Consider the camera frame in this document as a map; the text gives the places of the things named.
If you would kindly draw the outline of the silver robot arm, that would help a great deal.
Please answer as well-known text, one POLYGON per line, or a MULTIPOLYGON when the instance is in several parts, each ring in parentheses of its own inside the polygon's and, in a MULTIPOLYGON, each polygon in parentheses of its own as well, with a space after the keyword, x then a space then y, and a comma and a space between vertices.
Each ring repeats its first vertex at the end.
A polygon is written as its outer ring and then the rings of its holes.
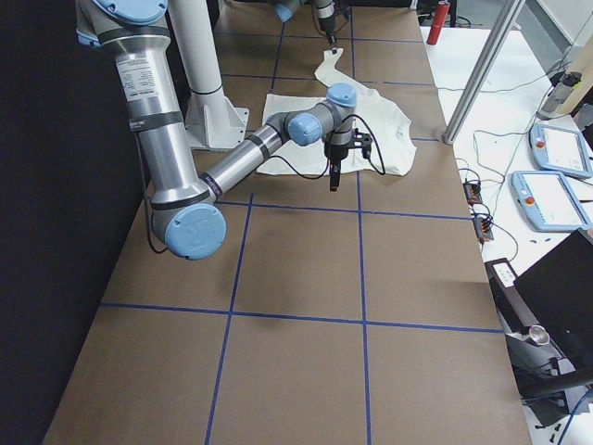
POLYGON ((331 51, 334 54, 337 52, 336 10, 334 1, 272 0, 270 4, 276 17, 282 23, 290 20, 304 5, 310 5, 313 23, 317 26, 319 34, 326 38, 331 51))
POLYGON ((203 1, 79 1, 83 45, 110 54, 153 196, 148 233, 174 255, 201 260, 226 236, 217 200, 284 144, 351 146, 355 89, 331 85, 312 108, 272 115, 246 133, 248 112, 226 97, 203 1))

